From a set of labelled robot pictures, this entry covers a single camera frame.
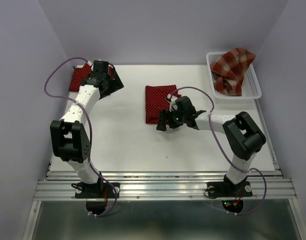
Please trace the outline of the red white plaid skirt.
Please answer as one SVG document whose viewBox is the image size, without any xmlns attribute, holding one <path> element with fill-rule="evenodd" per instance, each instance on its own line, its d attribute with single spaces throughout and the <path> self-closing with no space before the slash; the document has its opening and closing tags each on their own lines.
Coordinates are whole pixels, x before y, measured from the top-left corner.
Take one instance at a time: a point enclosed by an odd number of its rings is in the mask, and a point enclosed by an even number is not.
<svg viewBox="0 0 306 240">
<path fill-rule="evenodd" d="M 242 85 L 249 66 L 256 55 L 244 48 L 234 48 L 210 64 L 217 92 L 233 97 L 242 95 Z"/>
</svg>

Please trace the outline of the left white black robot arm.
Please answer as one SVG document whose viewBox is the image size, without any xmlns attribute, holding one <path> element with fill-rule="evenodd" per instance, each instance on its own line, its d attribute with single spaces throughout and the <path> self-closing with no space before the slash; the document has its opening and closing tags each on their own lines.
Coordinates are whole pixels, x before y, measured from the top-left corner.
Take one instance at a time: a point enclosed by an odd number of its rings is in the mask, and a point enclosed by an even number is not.
<svg viewBox="0 0 306 240">
<path fill-rule="evenodd" d="M 59 120 L 50 124 L 53 154 L 68 163 L 79 176 L 72 184 L 79 199 L 101 198 L 108 194 L 108 183 L 91 162 L 92 132 L 85 130 L 90 124 L 89 113 L 101 99 L 124 87 L 115 67 L 102 60 L 86 63 L 81 70 L 81 84 L 76 98 L 68 97 L 71 107 Z"/>
</svg>

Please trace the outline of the red polka dot skirt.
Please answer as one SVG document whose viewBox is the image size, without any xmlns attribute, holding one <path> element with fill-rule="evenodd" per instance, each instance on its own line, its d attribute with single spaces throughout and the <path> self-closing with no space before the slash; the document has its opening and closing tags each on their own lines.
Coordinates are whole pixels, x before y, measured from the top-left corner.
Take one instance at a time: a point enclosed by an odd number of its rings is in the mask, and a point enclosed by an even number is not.
<svg viewBox="0 0 306 240">
<path fill-rule="evenodd" d="M 78 92 L 82 81 L 92 72 L 90 66 L 85 63 L 74 68 L 71 82 L 68 88 L 69 92 Z"/>
<path fill-rule="evenodd" d="M 169 108 L 170 104 L 166 97 L 176 90 L 176 85 L 162 85 L 145 87 L 145 122 L 149 125 L 156 125 L 159 122 L 159 113 Z"/>
</svg>

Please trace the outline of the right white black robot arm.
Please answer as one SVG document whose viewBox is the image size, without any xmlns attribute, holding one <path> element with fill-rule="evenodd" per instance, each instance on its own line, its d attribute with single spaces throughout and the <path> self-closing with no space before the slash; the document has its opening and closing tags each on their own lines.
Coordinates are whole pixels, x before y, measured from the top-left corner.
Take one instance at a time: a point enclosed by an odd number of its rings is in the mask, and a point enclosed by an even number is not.
<svg viewBox="0 0 306 240">
<path fill-rule="evenodd" d="M 253 195 L 247 175 L 256 154 L 266 143 L 266 137 L 251 116 L 242 111 L 237 115 L 212 114 L 196 110 L 187 96 L 168 95 L 169 109 L 159 113 L 156 129 L 166 131 L 182 125 L 199 131 L 224 134 L 233 152 L 230 168 L 222 181 L 207 183 L 206 196 L 210 199 L 251 197 Z"/>
</svg>

